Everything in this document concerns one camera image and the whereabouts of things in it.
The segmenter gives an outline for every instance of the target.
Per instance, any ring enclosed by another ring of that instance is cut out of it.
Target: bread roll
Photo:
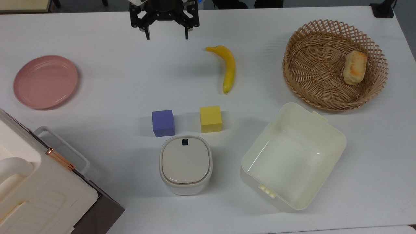
[[[345,68],[342,72],[345,83],[356,85],[364,79],[367,56],[359,51],[353,51],[345,57]]]

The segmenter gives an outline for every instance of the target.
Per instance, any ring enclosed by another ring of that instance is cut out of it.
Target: yellow banana
[[[225,76],[223,82],[223,92],[227,94],[234,83],[235,76],[235,60],[234,56],[229,49],[225,46],[219,45],[216,47],[207,47],[206,51],[214,52],[218,54],[225,61]]]

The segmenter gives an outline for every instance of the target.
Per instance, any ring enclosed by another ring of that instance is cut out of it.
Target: yellow sponge block
[[[223,121],[221,119],[220,106],[200,107],[199,114],[202,133],[221,131]]]

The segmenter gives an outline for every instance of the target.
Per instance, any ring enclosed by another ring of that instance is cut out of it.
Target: blue cube
[[[152,112],[153,132],[156,137],[175,135],[175,124],[173,122],[172,110]]]

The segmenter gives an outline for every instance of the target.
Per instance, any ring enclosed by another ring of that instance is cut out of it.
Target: wicker basket
[[[344,82],[345,56],[353,50],[367,55],[364,80]],[[287,43],[283,75],[290,89],[307,104],[329,111],[358,108],[383,89],[387,63],[378,45],[343,22],[312,21],[299,28]]]

